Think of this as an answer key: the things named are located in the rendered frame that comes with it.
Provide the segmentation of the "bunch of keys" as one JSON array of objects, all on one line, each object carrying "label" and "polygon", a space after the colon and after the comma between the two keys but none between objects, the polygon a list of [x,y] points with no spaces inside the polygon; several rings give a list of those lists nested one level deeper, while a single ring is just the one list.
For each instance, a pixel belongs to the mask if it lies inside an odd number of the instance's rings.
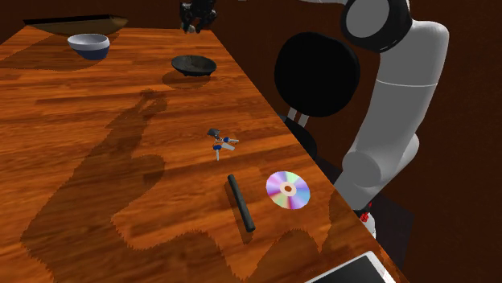
[{"label": "bunch of keys", "polygon": [[238,139],[232,139],[230,137],[221,137],[220,131],[218,129],[211,128],[207,135],[214,138],[212,149],[216,152],[216,160],[220,160],[220,151],[222,149],[235,150],[234,144],[239,142]]}]

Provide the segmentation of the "iridescent compact disc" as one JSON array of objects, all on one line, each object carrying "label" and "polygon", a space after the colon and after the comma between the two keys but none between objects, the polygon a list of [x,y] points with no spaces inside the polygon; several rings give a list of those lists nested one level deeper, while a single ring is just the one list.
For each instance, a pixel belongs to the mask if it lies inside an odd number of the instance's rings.
[{"label": "iridescent compact disc", "polygon": [[299,175],[289,171],[271,174],[265,188],[275,204],[289,210],[301,209],[309,203],[311,197],[307,183]]}]

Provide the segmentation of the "black stick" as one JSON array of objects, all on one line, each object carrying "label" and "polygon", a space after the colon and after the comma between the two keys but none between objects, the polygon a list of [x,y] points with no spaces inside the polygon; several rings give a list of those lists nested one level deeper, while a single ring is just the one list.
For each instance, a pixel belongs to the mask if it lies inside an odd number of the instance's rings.
[{"label": "black stick", "polygon": [[238,183],[235,179],[235,176],[233,174],[230,174],[228,176],[228,183],[231,187],[232,194],[236,200],[237,207],[239,209],[239,212],[241,214],[241,218],[243,220],[243,224],[245,226],[245,229],[247,232],[254,232],[256,229],[256,226],[253,222],[253,218],[250,215],[249,209],[247,207],[247,204],[245,202],[245,199],[241,193],[241,190],[238,186]]}]

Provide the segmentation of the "black bowl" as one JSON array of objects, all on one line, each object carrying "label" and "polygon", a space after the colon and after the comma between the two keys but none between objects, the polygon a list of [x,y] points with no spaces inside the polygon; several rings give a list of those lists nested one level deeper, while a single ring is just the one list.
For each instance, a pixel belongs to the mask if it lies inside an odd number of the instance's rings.
[{"label": "black bowl", "polygon": [[213,60],[201,55],[179,55],[171,65],[185,76],[210,76],[217,68]]}]

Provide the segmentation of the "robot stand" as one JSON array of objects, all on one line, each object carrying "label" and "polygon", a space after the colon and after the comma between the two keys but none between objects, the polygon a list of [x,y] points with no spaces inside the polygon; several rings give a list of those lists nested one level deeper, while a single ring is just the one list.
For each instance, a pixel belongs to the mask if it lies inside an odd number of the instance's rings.
[{"label": "robot stand", "polygon": [[370,212],[376,221],[376,240],[393,263],[402,270],[414,214],[392,201],[383,191],[373,199]]}]

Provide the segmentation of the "wooden table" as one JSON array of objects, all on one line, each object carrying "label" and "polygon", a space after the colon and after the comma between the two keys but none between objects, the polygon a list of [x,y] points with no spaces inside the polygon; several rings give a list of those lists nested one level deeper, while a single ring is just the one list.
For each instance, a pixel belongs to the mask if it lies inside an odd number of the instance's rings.
[{"label": "wooden table", "polygon": [[[0,44],[0,283],[303,283],[366,251],[409,283],[212,32],[111,40],[102,61],[31,27]],[[219,161],[211,128],[239,140]],[[271,200],[278,171],[306,206]]]}]

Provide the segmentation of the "white and blue bowl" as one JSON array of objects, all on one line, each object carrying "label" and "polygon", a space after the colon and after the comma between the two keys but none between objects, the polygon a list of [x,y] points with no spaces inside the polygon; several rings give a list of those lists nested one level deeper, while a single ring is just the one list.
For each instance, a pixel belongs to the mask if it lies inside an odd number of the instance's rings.
[{"label": "white and blue bowl", "polygon": [[85,59],[101,60],[109,53],[109,38],[101,34],[78,34],[68,38],[68,45]]}]

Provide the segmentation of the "brown wooden tray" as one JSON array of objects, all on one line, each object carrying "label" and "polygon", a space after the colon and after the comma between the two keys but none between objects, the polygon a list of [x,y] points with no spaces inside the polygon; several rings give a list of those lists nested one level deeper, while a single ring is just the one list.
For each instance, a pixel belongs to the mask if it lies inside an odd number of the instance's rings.
[{"label": "brown wooden tray", "polygon": [[24,24],[55,35],[110,35],[121,30],[128,18],[113,14],[94,14],[60,18],[24,19]]}]

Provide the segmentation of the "black tablet with white frame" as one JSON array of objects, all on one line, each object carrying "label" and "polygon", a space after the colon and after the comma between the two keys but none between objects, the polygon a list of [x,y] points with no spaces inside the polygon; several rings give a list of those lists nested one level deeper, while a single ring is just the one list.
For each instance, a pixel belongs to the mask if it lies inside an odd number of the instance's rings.
[{"label": "black tablet with white frame", "polygon": [[372,251],[365,252],[305,283],[396,283]]}]

